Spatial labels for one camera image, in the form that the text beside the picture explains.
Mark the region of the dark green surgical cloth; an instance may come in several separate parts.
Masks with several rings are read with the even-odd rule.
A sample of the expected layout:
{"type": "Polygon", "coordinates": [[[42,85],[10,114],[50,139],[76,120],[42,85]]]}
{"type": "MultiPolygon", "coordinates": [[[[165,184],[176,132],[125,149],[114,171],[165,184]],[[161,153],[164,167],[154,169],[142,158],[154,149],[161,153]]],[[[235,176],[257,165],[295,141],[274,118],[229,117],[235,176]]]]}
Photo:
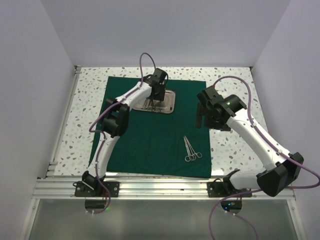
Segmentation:
{"type": "Polygon", "coordinates": [[[172,113],[131,110],[128,129],[115,144],[106,171],[209,178],[209,130],[195,127],[197,95],[205,88],[204,81],[170,79],[167,89],[176,93],[172,113]],[[194,161],[185,161],[184,136],[196,154],[194,161]]]}

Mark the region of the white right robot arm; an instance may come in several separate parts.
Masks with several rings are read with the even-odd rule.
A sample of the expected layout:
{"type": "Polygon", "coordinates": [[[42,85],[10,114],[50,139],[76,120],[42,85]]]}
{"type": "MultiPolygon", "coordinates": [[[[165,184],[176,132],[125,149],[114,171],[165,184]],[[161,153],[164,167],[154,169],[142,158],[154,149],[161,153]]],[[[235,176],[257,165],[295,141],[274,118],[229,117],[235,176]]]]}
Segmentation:
{"type": "Polygon", "coordinates": [[[268,196],[275,197],[298,178],[303,156],[298,152],[290,153],[259,123],[250,120],[247,105],[237,95],[223,97],[211,86],[202,90],[197,97],[199,103],[195,126],[236,132],[262,163],[261,170],[233,170],[222,181],[213,184],[214,190],[232,197],[246,189],[260,189],[268,196]]]}

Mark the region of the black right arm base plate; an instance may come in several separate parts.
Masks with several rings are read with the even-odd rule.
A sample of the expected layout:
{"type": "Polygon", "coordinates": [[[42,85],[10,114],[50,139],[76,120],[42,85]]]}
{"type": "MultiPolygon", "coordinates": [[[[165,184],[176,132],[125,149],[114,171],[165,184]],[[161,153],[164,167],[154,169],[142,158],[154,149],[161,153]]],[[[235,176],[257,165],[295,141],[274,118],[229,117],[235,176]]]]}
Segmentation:
{"type": "Polygon", "coordinates": [[[240,197],[250,198],[252,193],[248,193],[251,189],[235,189],[229,182],[224,182],[220,178],[206,183],[207,195],[209,198],[224,198],[234,194],[240,194],[240,197]]]}

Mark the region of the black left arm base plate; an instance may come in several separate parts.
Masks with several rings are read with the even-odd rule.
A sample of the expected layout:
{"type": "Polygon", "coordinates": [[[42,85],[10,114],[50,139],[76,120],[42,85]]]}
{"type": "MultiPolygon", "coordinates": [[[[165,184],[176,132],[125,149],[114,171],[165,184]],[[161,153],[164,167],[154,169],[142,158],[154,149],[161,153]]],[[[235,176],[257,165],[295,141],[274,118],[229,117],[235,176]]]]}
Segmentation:
{"type": "Polygon", "coordinates": [[[95,181],[92,186],[83,183],[82,181],[77,181],[72,184],[75,187],[74,196],[75,197],[111,197],[117,198],[119,196],[120,183],[118,181],[102,181],[104,187],[95,181]]]}

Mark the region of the silver surgical scissors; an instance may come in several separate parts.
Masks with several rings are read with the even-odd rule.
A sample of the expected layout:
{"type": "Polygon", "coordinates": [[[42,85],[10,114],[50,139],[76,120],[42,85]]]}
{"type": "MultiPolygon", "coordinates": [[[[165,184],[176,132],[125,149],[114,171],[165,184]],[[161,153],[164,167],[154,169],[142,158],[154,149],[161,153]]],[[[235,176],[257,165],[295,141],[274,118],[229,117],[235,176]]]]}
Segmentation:
{"type": "Polygon", "coordinates": [[[191,145],[190,145],[187,137],[184,136],[183,139],[184,139],[184,144],[185,144],[185,148],[186,148],[186,156],[184,158],[185,161],[186,162],[195,161],[197,158],[197,155],[192,150],[191,145]]]}

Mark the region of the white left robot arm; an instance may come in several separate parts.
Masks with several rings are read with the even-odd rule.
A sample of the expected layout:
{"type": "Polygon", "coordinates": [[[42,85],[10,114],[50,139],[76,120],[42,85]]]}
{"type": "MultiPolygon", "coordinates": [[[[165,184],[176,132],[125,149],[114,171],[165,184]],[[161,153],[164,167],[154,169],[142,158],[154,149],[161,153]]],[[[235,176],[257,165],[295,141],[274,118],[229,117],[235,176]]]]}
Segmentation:
{"type": "Polygon", "coordinates": [[[130,111],[143,100],[163,101],[168,80],[169,76],[164,70],[155,68],[153,74],[143,76],[128,92],[106,100],[104,105],[106,109],[92,124],[93,126],[100,124],[100,129],[93,130],[92,126],[89,128],[91,133],[101,134],[102,140],[88,170],[82,175],[82,183],[92,196],[96,197],[103,193],[105,186],[102,181],[106,175],[107,165],[117,141],[128,129],[130,111]]]}

